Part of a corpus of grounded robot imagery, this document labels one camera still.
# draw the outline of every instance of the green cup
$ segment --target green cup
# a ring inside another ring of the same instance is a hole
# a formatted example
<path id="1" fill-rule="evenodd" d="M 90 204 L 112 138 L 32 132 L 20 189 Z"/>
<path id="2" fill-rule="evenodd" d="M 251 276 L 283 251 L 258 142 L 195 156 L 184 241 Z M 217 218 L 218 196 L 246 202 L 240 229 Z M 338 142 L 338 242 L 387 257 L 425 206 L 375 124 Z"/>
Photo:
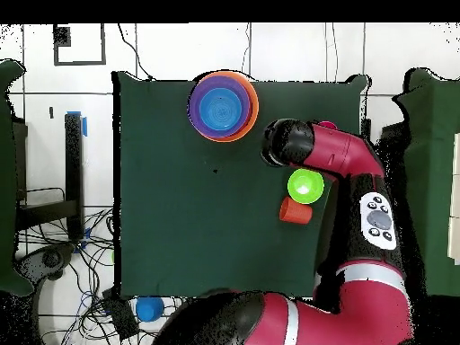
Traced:
<path id="1" fill-rule="evenodd" d="M 287 181 L 287 192 L 299 204 L 317 201 L 324 191 L 324 180 L 320 173 L 307 169 L 297 169 Z"/>

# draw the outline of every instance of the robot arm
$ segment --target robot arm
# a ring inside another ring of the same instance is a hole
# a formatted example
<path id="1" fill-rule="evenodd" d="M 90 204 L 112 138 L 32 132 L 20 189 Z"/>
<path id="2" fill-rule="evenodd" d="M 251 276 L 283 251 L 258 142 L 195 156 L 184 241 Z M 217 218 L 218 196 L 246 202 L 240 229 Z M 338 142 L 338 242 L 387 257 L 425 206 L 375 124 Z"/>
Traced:
<path id="1" fill-rule="evenodd" d="M 351 134 L 281 119 L 264 132 L 271 166 L 305 167 L 337 180 L 327 258 L 314 296 L 331 289 L 332 314 L 275 293 L 225 293 L 184 306 L 153 345 L 397 345 L 412 337 L 410 302 L 384 170 Z"/>

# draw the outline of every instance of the blue cup on floor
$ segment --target blue cup on floor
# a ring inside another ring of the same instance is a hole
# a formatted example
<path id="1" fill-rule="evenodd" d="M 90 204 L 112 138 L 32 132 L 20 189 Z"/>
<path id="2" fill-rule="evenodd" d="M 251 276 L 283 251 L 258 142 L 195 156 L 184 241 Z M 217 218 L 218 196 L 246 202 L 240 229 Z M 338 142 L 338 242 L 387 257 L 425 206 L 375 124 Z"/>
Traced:
<path id="1" fill-rule="evenodd" d="M 162 317 L 164 303 L 161 297 L 143 296 L 136 301 L 136 315 L 141 322 L 154 322 Z"/>

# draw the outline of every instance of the dark green table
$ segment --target dark green table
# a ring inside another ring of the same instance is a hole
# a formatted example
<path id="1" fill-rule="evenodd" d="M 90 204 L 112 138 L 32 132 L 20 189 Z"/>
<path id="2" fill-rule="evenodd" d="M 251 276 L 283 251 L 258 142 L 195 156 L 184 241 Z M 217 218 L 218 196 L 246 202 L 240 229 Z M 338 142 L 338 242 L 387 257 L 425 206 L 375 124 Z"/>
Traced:
<path id="1" fill-rule="evenodd" d="M 121 292 L 197 296 L 211 288 L 310 296 L 323 208 L 307 226 L 279 221 L 290 168 L 260 159 L 273 120 L 331 120 L 359 133 L 367 77 L 346 84 L 256 82 L 260 112 L 233 143 L 202 137 L 187 117 L 193 82 L 118 73 L 121 104 Z"/>

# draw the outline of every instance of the orange cup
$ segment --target orange cup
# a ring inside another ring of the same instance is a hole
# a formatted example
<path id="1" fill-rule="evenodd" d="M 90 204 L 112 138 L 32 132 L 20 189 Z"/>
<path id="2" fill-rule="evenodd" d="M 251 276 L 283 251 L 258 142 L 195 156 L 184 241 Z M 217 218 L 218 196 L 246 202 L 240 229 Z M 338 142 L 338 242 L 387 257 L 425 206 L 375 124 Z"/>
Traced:
<path id="1" fill-rule="evenodd" d="M 294 224 L 306 225 L 312 219 L 313 210 L 310 205 L 299 204 L 290 197 L 285 197 L 279 210 L 279 219 Z"/>
<path id="2" fill-rule="evenodd" d="M 255 92 L 254 87 L 252 86 L 251 82 L 249 82 L 248 79 L 244 75 L 239 74 L 237 72 L 228 71 L 228 70 L 216 71 L 216 72 L 213 72 L 203 77 L 200 80 L 200 82 L 205 80 L 206 78 L 210 78 L 211 76 L 216 76 L 216 75 L 228 76 L 238 81 L 240 85 L 244 87 L 244 89 L 248 93 L 249 99 L 251 101 L 251 113 L 250 113 L 248 120 L 233 135 L 230 135 L 229 137 L 207 137 L 206 135 L 201 134 L 203 135 L 203 137 L 209 140 L 212 140 L 214 142 L 229 143 L 229 142 L 233 142 L 235 140 L 242 138 L 254 126 L 255 120 L 257 119 L 257 115 L 259 114 L 259 99 L 257 98 L 257 93 Z"/>

